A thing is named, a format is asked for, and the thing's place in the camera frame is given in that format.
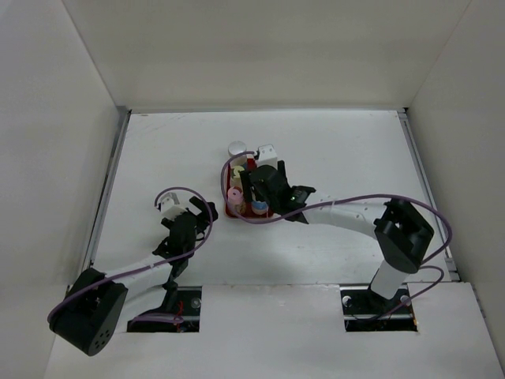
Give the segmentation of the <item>yellow lid jar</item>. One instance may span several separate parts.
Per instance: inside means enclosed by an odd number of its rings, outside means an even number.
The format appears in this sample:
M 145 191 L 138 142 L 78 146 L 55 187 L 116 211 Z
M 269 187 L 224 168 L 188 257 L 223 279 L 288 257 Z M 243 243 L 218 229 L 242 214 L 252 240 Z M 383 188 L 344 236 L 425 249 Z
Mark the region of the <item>yellow lid jar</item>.
M 230 187 L 242 189 L 241 173 L 245 171 L 243 166 L 232 166 L 230 168 Z

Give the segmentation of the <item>pink lid jar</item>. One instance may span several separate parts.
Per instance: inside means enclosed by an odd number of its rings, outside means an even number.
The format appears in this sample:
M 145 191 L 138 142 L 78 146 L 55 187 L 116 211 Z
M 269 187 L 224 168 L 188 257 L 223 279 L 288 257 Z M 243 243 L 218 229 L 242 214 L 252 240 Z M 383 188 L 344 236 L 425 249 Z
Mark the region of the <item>pink lid jar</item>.
M 241 188 L 236 186 L 230 187 L 227 190 L 227 200 L 230 204 L 230 210 L 240 215 L 245 214 L 246 204 Z

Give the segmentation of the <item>silver lid blue label jar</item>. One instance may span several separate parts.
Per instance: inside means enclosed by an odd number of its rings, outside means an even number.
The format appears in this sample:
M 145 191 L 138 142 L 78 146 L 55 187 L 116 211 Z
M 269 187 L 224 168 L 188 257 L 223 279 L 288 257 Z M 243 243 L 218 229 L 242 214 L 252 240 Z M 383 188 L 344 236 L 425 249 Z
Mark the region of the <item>silver lid blue label jar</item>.
M 251 209 L 254 214 L 262 216 L 268 214 L 269 207 L 264 201 L 252 201 Z

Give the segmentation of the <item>white lid spice jar front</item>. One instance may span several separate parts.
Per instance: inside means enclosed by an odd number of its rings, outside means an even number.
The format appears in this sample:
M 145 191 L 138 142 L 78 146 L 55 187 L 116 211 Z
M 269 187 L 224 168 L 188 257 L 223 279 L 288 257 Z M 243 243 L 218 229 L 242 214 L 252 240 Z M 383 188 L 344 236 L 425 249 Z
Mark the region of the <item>white lid spice jar front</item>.
M 250 156 L 247 158 L 246 169 L 249 171 L 254 171 L 257 168 L 255 159 Z

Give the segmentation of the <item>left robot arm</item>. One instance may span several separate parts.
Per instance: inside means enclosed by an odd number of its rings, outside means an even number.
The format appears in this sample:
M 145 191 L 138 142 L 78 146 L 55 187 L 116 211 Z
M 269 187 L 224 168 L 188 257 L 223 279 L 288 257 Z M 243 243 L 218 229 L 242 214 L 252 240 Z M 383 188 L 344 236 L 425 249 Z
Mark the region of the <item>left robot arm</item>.
M 183 208 L 174 194 L 156 204 L 168 235 L 147 258 L 113 272 L 84 270 L 64 300 L 50 311 L 49 329 L 87 356 L 97 355 L 110 341 L 127 301 L 155 289 L 150 305 L 159 314 L 177 305 L 175 280 L 188 267 L 189 259 L 206 241 L 219 218 L 215 204 L 193 196 Z

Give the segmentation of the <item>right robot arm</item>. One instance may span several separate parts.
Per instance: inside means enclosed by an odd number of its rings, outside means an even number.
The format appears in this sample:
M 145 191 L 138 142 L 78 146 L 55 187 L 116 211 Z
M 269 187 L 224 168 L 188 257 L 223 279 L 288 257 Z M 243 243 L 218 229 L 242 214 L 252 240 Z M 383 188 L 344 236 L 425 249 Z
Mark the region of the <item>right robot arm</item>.
M 429 222 L 404 198 L 392 197 L 383 204 L 332 200 L 313 187 L 289 185 L 285 172 L 269 165 L 246 171 L 241 181 L 247 199 L 265 202 L 284 220 L 342 228 L 376 240 L 383 261 L 365 300 L 378 313 L 394 304 L 405 279 L 419 271 L 434 235 Z

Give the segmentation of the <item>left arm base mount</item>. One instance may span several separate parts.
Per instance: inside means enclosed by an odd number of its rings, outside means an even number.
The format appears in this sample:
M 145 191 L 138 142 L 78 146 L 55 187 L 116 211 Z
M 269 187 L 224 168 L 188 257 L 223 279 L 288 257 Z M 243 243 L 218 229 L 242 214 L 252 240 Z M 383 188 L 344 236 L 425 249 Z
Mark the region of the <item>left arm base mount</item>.
M 134 314 L 126 323 L 129 333 L 192 333 L 200 331 L 202 286 L 181 287 L 172 281 L 161 286 L 163 298 Z

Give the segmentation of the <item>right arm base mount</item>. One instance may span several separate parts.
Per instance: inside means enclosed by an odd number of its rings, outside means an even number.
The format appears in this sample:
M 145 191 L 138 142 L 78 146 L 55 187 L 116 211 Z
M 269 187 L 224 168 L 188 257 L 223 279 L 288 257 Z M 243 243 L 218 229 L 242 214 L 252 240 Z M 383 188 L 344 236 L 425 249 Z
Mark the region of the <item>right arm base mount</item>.
M 416 332 L 417 322 L 409 299 L 401 287 L 392 299 L 368 288 L 344 287 L 340 291 L 344 327 L 347 332 Z

